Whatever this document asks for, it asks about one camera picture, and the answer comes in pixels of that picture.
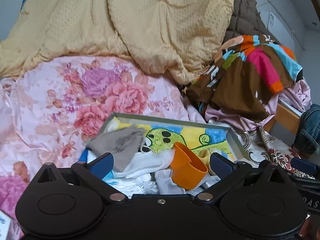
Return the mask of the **person's right hand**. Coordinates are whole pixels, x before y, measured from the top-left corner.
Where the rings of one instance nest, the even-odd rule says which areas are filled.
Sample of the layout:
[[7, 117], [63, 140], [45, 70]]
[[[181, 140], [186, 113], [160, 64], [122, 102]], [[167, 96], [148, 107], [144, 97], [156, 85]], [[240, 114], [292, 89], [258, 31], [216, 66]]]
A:
[[320, 240], [319, 216], [311, 215], [303, 224], [299, 236], [301, 239]]

